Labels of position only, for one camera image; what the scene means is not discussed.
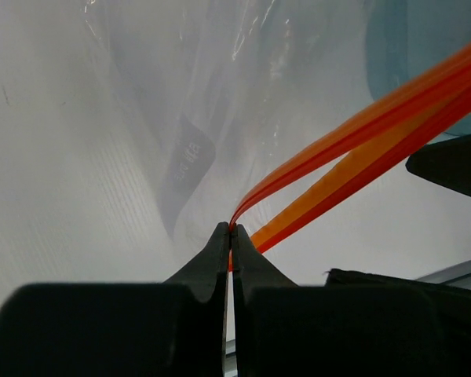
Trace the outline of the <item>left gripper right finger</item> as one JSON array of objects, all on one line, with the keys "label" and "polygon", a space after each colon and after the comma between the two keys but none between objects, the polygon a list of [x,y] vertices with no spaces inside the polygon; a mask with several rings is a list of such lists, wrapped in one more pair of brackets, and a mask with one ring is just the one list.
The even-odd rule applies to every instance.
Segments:
[{"label": "left gripper right finger", "polygon": [[231,231],[241,376],[471,376],[471,290],[332,269],[301,286]]}]

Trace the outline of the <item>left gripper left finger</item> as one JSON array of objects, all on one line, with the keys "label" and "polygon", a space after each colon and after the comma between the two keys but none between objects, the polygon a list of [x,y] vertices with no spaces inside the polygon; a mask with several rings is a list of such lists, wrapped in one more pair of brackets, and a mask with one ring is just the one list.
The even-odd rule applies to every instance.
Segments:
[{"label": "left gripper left finger", "polygon": [[162,283],[37,283],[0,309],[0,376],[221,376],[228,224]]}]

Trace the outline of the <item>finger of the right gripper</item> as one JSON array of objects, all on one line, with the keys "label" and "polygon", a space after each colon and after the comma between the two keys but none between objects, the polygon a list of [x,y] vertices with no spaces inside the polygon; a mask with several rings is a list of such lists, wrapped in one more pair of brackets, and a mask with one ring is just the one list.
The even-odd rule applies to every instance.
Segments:
[{"label": "finger of the right gripper", "polygon": [[471,197],[471,134],[426,145],[405,167],[417,177]]}]

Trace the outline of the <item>clear orange zip top bag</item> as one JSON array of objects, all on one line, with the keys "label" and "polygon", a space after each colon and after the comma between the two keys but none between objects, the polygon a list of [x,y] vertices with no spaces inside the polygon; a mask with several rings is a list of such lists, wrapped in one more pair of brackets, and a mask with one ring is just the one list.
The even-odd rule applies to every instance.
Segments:
[{"label": "clear orange zip top bag", "polygon": [[0,272],[161,280],[376,101],[376,1],[0,1]]}]

